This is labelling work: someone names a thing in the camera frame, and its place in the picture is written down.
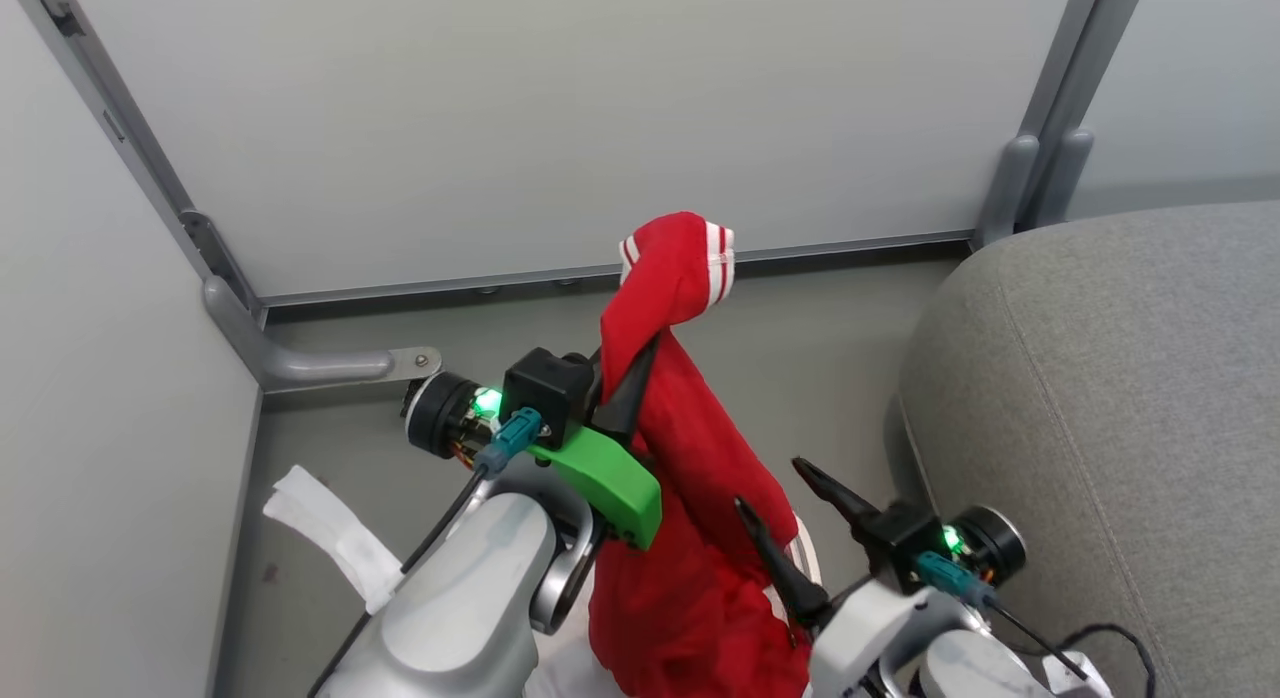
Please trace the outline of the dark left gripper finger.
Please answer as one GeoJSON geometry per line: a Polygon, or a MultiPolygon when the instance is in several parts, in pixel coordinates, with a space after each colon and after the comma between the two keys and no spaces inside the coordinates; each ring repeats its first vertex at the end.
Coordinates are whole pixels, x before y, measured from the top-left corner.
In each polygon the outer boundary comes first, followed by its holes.
{"type": "Polygon", "coordinates": [[[646,342],[608,400],[603,398],[602,351],[590,357],[594,379],[589,391],[589,426],[621,446],[634,443],[659,343],[659,336],[646,342]]]}

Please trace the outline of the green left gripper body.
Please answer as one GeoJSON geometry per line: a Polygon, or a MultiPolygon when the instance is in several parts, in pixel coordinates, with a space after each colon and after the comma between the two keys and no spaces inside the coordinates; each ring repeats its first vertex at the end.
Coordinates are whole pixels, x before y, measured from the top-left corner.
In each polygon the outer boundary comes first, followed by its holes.
{"type": "Polygon", "coordinates": [[[534,444],[529,452],[549,462],[622,540],[650,549],[663,516],[660,484],[622,444],[582,426],[558,450],[534,444]]]}

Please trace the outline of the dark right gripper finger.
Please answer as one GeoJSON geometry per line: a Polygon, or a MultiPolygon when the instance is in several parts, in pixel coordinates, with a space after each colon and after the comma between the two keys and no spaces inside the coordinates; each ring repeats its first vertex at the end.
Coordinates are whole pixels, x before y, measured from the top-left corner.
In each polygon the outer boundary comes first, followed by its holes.
{"type": "Polygon", "coordinates": [[[796,537],[780,546],[748,501],[737,496],[733,505],[788,624],[805,634],[817,634],[829,620],[832,603],[822,585],[817,549],[805,524],[795,516],[796,537]]]}
{"type": "Polygon", "coordinates": [[[792,459],[792,469],[815,497],[838,512],[854,539],[867,538],[867,521],[881,515],[873,503],[804,457],[792,459]]]}

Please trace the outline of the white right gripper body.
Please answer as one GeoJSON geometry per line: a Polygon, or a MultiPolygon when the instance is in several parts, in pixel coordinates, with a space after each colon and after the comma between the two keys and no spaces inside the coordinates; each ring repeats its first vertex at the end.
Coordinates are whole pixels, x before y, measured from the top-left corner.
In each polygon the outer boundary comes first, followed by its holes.
{"type": "Polygon", "coordinates": [[[908,669],[947,631],[987,634],[977,611],[925,587],[910,596],[869,579],[849,590],[812,643],[809,697],[910,697],[908,669]]]}

